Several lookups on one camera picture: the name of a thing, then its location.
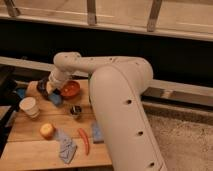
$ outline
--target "blue cloth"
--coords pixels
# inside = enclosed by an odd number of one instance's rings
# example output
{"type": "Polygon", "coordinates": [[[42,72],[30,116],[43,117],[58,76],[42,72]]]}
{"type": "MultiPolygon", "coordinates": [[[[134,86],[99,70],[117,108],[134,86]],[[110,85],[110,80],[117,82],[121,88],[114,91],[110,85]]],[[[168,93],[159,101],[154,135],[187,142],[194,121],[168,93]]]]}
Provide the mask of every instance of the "blue cloth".
{"type": "Polygon", "coordinates": [[[62,104],[63,100],[59,94],[51,93],[48,96],[48,99],[55,105],[59,106],[62,104]]]}

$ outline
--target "blue object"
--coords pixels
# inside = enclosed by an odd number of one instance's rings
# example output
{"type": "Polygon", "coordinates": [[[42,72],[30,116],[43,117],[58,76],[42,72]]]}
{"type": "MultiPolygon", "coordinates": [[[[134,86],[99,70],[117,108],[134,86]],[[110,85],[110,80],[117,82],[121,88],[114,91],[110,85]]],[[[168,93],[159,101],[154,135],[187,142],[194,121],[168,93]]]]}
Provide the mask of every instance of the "blue object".
{"type": "Polygon", "coordinates": [[[59,94],[51,93],[48,96],[48,99],[55,105],[59,106],[62,104],[63,100],[59,94]]]}
{"type": "Polygon", "coordinates": [[[25,88],[18,88],[16,90],[16,93],[18,94],[18,96],[21,98],[21,99],[24,99],[25,98],[25,94],[26,94],[26,89],[25,88]]]}
{"type": "Polygon", "coordinates": [[[103,135],[100,131],[100,128],[98,126],[97,122],[93,122],[92,123],[92,138],[93,138],[93,143],[94,144],[98,144],[98,143],[103,143],[104,139],[103,139],[103,135]]]}

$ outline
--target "circular hole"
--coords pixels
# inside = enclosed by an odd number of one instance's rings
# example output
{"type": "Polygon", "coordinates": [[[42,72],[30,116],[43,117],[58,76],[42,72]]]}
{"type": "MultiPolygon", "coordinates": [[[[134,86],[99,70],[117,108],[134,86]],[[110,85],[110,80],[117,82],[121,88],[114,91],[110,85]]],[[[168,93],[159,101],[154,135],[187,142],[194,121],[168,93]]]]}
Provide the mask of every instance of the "circular hole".
{"type": "Polygon", "coordinates": [[[127,100],[126,101],[126,104],[131,104],[132,103],[132,100],[127,100]]]}
{"type": "Polygon", "coordinates": [[[139,132],[137,133],[137,135],[138,135],[138,136],[142,136],[142,135],[143,135],[143,131],[139,131],[139,132]]]}
{"type": "Polygon", "coordinates": [[[152,163],[149,164],[149,167],[150,167],[150,168],[151,168],[151,167],[154,167],[154,165],[155,165],[155,163],[152,162],[152,163]]]}

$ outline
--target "cup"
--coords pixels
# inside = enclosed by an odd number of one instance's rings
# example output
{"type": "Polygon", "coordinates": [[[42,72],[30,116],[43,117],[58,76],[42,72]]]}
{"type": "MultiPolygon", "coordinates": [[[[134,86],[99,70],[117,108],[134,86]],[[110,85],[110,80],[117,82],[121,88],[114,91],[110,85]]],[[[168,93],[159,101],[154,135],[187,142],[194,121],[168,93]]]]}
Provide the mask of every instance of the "cup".
{"type": "Polygon", "coordinates": [[[40,111],[34,97],[26,97],[19,103],[19,107],[23,110],[27,116],[31,119],[36,118],[40,111]]]}

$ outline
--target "black wall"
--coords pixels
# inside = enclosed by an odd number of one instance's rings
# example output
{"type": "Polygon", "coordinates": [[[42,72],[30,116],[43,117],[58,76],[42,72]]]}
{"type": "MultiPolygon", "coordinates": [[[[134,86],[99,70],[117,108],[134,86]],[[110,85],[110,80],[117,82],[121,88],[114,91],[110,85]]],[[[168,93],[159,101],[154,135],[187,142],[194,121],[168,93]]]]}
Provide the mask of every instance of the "black wall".
{"type": "Polygon", "coordinates": [[[0,20],[0,55],[52,63],[54,54],[146,58],[155,78],[213,87],[213,42],[0,20]]]}

